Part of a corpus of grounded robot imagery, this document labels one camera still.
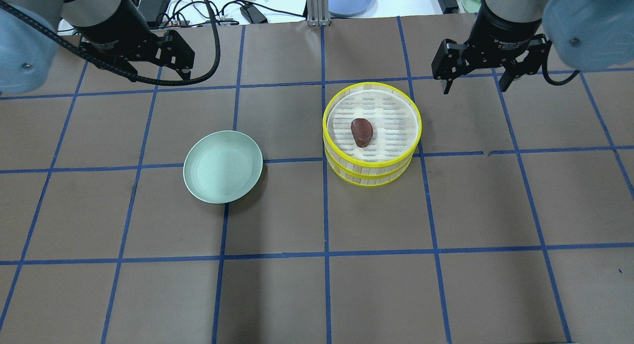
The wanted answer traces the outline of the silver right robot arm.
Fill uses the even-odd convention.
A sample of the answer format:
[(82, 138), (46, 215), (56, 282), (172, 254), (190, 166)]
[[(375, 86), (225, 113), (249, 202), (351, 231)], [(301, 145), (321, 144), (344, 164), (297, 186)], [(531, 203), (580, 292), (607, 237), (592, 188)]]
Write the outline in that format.
[(474, 70), (504, 68), (501, 91), (541, 71), (564, 86), (582, 71), (601, 71), (633, 60), (634, 0), (480, 0), (468, 39), (444, 39), (432, 76), (453, 81)]

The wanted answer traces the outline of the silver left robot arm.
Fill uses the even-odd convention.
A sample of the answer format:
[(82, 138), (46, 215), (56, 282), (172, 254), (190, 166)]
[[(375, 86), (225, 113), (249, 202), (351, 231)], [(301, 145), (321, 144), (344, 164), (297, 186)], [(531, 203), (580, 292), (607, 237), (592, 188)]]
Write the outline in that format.
[[(253, 4), (263, 10), (270, 23), (289, 23), (297, 26), (301, 31), (315, 32), (317, 28), (308, 27), (303, 21), (302, 12), (307, 0), (254, 0)], [(240, 52), (242, 26), (246, 20), (238, 12), (238, 0), (209, 0), (213, 10), (224, 9), (224, 16), (235, 19), (234, 26), (219, 26), (220, 60), (215, 74), (204, 82), (195, 84), (195, 87), (228, 87), (247, 82), (245, 68), (247, 60), (244, 53)], [(53, 0), (26, 0), (18, 3), (16, 7), (31, 17), (42, 17), (44, 24), (59, 29), (59, 34), (72, 43), (77, 43), (78, 38), (71, 35), (72, 27), (61, 18), (59, 13), (54, 13)], [(170, 10), (161, 17), (167, 19), (173, 12), (179, 17), (186, 17), (192, 21), (192, 25), (179, 30), (179, 34), (186, 38), (196, 53), (196, 60), (192, 70), (193, 77), (200, 77), (208, 71), (215, 60), (214, 37), (212, 28), (208, 22), (208, 12), (203, 0), (170, 0)], [(437, 0), (371, 0), (367, 9), (358, 14), (358, 17), (395, 17), (410, 15), (434, 15), (440, 14), (441, 8)], [(1, 12), (1, 61), (8, 62), (13, 59), (13, 53), (9, 47), (16, 47), (17, 52), (22, 50), (33, 51), (30, 46), (32, 36), (37, 35), (36, 30), (26, 25), (16, 17)], [(81, 71), (86, 68), (91, 82), (81, 82)], [(37, 71), (36, 75), (41, 80), (36, 80), (36, 88), (24, 92), (7, 91), (1, 88), (2, 97), (27, 97), (31, 95), (69, 95), (81, 82), (80, 91), (87, 93), (123, 92), (133, 90), (150, 90), (151, 84), (131, 82), (122, 76), (106, 70), (100, 70), (90, 62), (73, 55), (68, 50), (57, 46), (56, 55), (51, 59), (51, 64), (46, 71)]]

